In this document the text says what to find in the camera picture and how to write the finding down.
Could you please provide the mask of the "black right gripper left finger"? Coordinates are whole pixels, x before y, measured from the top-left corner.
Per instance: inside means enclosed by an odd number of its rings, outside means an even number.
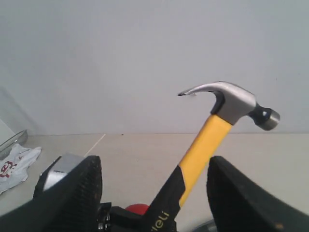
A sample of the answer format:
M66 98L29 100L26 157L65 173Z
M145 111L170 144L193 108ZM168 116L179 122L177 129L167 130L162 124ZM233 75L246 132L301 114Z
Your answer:
M2 232L96 232L101 161L88 156L50 189L0 217Z

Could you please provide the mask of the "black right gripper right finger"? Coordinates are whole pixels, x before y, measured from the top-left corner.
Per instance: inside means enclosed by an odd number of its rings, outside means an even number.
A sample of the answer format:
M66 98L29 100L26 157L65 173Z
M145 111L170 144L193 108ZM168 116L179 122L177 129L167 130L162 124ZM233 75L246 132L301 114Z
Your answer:
M254 183L221 156L210 159L207 196L219 232L307 232L309 217Z

